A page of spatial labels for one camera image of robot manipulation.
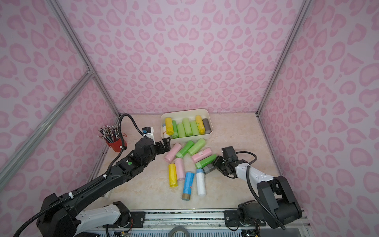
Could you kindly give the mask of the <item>dark green roll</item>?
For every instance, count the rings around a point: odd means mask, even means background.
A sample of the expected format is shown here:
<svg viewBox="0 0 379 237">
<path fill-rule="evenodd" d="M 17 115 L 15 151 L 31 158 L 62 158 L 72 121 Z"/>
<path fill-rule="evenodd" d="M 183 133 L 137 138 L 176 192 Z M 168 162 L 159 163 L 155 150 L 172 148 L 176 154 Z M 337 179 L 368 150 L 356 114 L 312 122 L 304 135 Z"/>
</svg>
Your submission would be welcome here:
<svg viewBox="0 0 379 237">
<path fill-rule="evenodd" d="M 172 124 L 173 124 L 173 135 L 172 135 L 172 138 L 173 139 L 177 139 L 177 138 L 179 138 L 177 123 L 173 120 Z"/>
</svg>

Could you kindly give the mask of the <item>grey roll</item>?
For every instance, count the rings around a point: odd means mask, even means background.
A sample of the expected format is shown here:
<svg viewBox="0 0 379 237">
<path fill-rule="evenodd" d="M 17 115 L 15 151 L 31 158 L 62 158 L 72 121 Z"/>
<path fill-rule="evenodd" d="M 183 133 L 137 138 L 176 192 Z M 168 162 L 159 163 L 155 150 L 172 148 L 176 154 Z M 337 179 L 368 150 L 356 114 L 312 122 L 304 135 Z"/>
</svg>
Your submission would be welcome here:
<svg viewBox="0 0 379 237">
<path fill-rule="evenodd" d="M 210 172 L 214 171 L 216 167 L 213 164 L 208 164 L 207 166 L 202 168 L 205 174 L 209 174 Z"/>
<path fill-rule="evenodd" d="M 209 119 L 205 118 L 202 120 L 204 128 L 205 128 L 205 134 L 210 134 L 212 132 Z"/>
</svg>

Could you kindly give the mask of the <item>yellow roll with label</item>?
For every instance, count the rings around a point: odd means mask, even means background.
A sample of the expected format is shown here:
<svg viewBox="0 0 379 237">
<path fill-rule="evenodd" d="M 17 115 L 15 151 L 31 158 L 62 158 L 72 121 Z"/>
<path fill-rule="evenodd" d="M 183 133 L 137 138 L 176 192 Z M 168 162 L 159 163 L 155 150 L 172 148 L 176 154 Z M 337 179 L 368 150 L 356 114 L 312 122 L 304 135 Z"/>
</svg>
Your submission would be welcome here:
<svg viewBox="0 0 379 237">
<path fill-rule="evenodd" d="M 202 117 L 200 115 L 196 115 L 195 116 L 195 122 L 196 122 L 196 125 L 198 128 L 199 134 L 204 135 L 205 134 L 205 126 L 204 126 Z"/>
</svg>

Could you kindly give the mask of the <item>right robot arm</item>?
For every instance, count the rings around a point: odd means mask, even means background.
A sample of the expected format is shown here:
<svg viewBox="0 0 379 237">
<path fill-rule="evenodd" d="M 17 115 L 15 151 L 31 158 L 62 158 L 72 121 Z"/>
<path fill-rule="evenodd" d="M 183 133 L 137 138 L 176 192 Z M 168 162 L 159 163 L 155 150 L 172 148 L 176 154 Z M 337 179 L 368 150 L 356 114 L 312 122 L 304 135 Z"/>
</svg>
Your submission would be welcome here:
<svg viewBox="0 0 379 237">
<path fill-rule="evenodd" d="M 264 226 L 286 229 L 286 225 L 301 219 L 303 212 L 288 180 L 271 176 L 253 167 L 258 157 L 249 151 L 235 151 L 232 146 L 222 149 L 222 156 L 213 162 L 216 169 L 230 179 L 247 183 L 253 200 L 243 202 L 231 214 L 227 211 L 227 227 Z"/>
</svg>

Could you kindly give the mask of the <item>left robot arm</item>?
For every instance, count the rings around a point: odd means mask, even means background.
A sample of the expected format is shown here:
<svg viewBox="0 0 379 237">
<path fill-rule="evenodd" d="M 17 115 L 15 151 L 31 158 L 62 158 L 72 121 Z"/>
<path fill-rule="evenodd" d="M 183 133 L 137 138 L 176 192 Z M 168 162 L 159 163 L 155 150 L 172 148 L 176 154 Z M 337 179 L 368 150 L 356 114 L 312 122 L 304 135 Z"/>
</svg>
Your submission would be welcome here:
<svg viewBox="0 0 379 237">
<path fill-rule="evenodd" d="M 171 139 L 156 142 L 144 136 L 125 157 L 119 153 L 106 172 L 82 187 L 43 201 L 40 212 L 32 216 L 15 232 L 18 237 L 33 222 L 44 237 L 74 237 L 96 227 L 125 227 L 131 224 L 129 209 L 121 201 L 93 210 L 86 208 L 112 189 L 130 181 L 155 160 L 171 150 Z"/>
</svg>

